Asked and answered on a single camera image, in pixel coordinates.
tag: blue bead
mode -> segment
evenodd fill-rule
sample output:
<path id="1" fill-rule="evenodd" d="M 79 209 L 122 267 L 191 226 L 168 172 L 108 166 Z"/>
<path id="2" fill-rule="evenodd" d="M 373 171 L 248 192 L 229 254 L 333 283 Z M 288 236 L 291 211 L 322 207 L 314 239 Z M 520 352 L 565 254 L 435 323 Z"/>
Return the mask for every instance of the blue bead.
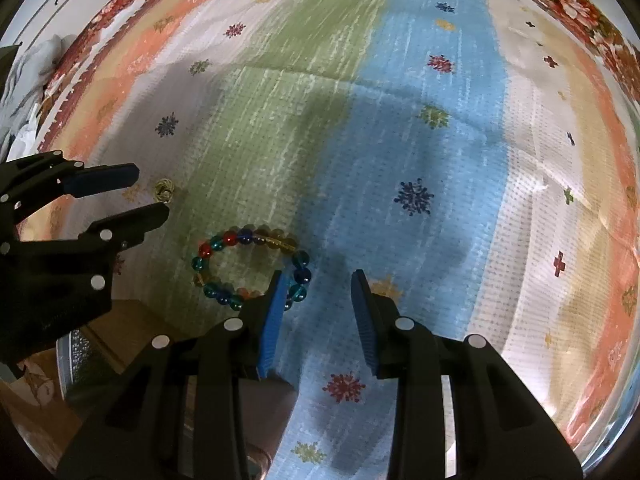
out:
<path id="1" fill-rule="evenodd" d="M 309 264 L 309 253 L 306 251 L 296 251 L 293 253 L 291 261 L 297 269 L 304 269 Z"/>
<path id="2" fill-rule="evenodd" d="M 302 301 L 306 298 L 306 288 L 299 283 L 289 287 L 289 296 L 293 301 Z"/>
<path id="3" fill-rule="evenodd" d="M 226 288 L 220 288 L 216 295 L 216 299 L 220 305 L 229 304 L 229 300 L 231 300 L 231 292 L 226 290 Z"/>
<path id="4" fill-rule="evenodd" d="M 239 312 L 242 309 L 243 304 L 244 300 L 242 299 L 242 296 L 238 294 L 234 294 L 229 298 L 229 306 L 231 307 L 231 310 Z"/>
<path id="5" fill-rule="evenodd" d="M 217 253 L 219 253 L 222 249 L 225 248 L 225 243 L 222 240 L 222 236 L 214 236 L 210 241 L 209 241 L 211 248 L 216 251 Z"/>
<path id="6" fill-rule="evenodd" d="M 254 238 L 254 233 L 251 231 L 251 229 L 245 228 L 245 229 L 240 229 L 238 231 L 238 241 L 242 245 L 249 245 L 253 238 Z"/>
<path id="7" fill-rule="evenodd" d="M 311 271 L 306 267 L 303 269 L 296 269 L 293 271 L 293 279 L 300 285 L 306 285 L 311 281 Z"/>
<path id="8" fill-rule="evenodd" d="M 196 256 L 193 260 L 191 260 L 191 267 L 193 270 L 202 270 L 205 266 L 204 258 Z"/>
<path id="9" fill-rule="evenodd" d="M 207 298 L 215 300 L 218 295 L 218 284 L 214 282 L 206 283 L 205 286 L 202 287 L 202 291 Z"/>

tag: teal bead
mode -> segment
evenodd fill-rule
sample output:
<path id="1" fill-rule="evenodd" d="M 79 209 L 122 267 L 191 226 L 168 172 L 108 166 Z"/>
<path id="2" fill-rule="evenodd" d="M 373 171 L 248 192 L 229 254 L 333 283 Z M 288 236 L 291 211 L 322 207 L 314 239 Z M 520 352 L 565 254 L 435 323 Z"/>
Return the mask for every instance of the teal bead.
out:
<path id="1" fill-rule="evenodd" d="M 217 253 L 225 248 L 225 242 L 222 239 L 222 236 L 214 236 L 209 243 L 211 244 L 211 248 Z"/>
<path id="2" fill-rule="evenodd" d="M 242 296 L 239 296 L 238 294 L 234 294 L 229 299 L 229 306 L 231 307 L 231 310 L 235 310 L 236 312 L 239 312 L 242 309 L 243 305 L 244 305 L 244 300 L 242 299 Z"/>
<path id="3" fill-rule="evenodd" d="M 226 290 L 226 288 L 219 288 L 218 293 L 216 294 L 216 300 L 220 305 L 227 305 L 231 300 L 231 292 Z"/>
<path id="4" fill-rule="evenodd" d="M 219 287 L 215 282 L 206 283 L 205 286 L 202 287 L 202 291 L 207 298 L 211 298 L 212 300 L 216 299 L 218 295 Z"/>
<path id="5" fill-rule="evenodd" d="M 306 288 L 299 283 L 289 287 L 289 297 L 293 301 L 302 301 L 306 298 Z"/>
<path id="6" fill-rule="evenodd" d="M 206 265 L 206 261 L 204 258 L 196 256 L 193 260 L 191 260 L 191 267 L 193 270 L 202 270 Z"/>
<path id="7" fill-rule="evenodd" d="M 296 251 L 293 253 L 291 261 L 297 269 L 304 269 L 309 264 L 309 253 L 306 251 Z"/>

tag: red bead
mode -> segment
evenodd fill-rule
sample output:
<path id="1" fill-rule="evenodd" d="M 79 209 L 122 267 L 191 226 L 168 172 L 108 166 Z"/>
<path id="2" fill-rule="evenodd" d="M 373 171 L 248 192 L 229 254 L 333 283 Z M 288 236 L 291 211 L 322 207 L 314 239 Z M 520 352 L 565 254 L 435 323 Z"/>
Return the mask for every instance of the red bead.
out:
<path id="1" fill-rule="evenodd" d="M 227 231 L 222 235 L 226 246 L 233 247 L 238 243 L 238 235 L 235 231 Z"/>
<path id="2" fill-rule="evenodd" d="M 198 256 L 201 258 L 209 258 L 211 256 L 211 245 L 208 242 L 204 242 L 198 249 Z"/>

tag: green stripe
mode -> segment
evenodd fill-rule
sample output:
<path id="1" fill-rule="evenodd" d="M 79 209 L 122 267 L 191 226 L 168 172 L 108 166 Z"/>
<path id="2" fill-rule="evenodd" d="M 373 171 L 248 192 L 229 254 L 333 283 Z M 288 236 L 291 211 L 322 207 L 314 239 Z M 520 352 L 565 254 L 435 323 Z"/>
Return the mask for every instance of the green stripe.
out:
<path id="1" fill-rule="evenodd" d="M 252 37 L 242 68 L 226 75 L 224 97 L 185 160 L 195 166 L 188 193 L 172 206 L 158 257 L 150 258 L 157 279 L 148 303 L 170 322 L 194 333 L 228 316 L 227 309 L 201 312 L 190 299 L 202 294 L 189 269 L 199 238 L 246 222 L 289 228 L 324 136 L 348 113 L 350 82 L 385 3 L 287 0 Z M 266 288 L 275 251 L 227 252 L 221 276 Z"/>

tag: orange stripe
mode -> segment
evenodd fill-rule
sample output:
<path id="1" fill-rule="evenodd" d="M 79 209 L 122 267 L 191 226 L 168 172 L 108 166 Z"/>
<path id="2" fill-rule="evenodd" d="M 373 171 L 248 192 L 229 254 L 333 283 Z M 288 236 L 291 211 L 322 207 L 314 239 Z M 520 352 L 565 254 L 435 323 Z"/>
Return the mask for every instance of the orange stripe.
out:
<path id="1" fill-rule="evenodd" d="M 124 31 L 95 68 L 92 82 L 47 149 L 63 150 L 68 159 L 87 160 L 115 113 L 126 102 L 138 76 L 148 71 L 184 17 L 203 1 L 161 0 L 146 12 L 142 10 L 143 15 L 136 17 L 134 25 Z M 64 218 L 70 204 L 68 197 L 60 198 L 32 215 L 20 232 L 28 238 L 59 237 L 62 223 L 51 224 L 50 218 L 53 213 Z"/>
<path id="2" fill-rule="evenodd" d="M 64 147 L 65 156 L 80 160 L 86 160 L 90 156 L 115 113 L 129 97 L 138 76 L 148 71 L 169 38 L 180 27 L 184 17 L 202 2 L 203 0 L 178 0 L 171 7 L 158 4 L 149 16 L 157 17 L 162 14 L 160 20 L 141 20 L 131 28 L 130 33 L 121 40 L 123 47 L 115 48 L 101 65 L 113 66 L 113 72 L 110 71 L 108 75 L 103 73 L 103 77 L 100 77 L 98 72 L 105 71 L 100 68 L 96 70 L 94 84 L 99 91 L 98 99 L 91 99 L 89 91 L 85 92 L 85 97 L 70 117 L 62 137 L 70 139 L 71 136 L 73 141 Z"/>
<path id="3" fill-rule="evenodd" d="M 636 239 L 637 207 L 633 199 L 636 192 L 636 170 L 626 141 L 625 128 L 616 114 L 612 95 L 596 63 L 577 45 L 573 45 L 572 48 L 576 59 L 581 64 L 582 72 L 589 78 L 594 89 L 598 110 L 611 141 L 620 186 L 623 190 L 629 190 L 630 193 L 629 199 L 624 193 L 622 196 L 617 195 L 618 200 L 613 197 L 614 203 L 611 205 L 610 214 L 602 219 L 606 222 L 607 231 L 613 238 L 609 244 L 609 305 L 602 336 L 594 352 L 596 361 L 593 373 L 565 429 L 570 444 L 576 445 L 591 423 L 591 413 L 597 411 L 609 397 L 620 373 L 622 356 L 626 353 L 626 345 L 633 327 L 633 316 L 625 313 L 622 297 L 625 291 L 637 285 L 638 266 L 632 251 Z M 614 359 L 615 364 L 612 367 L 609 356 L 610 352 L 613 352 L 612 357 L 617 357 L 617 344 L 621 344 L 619 346 L 621 357 Z"/>

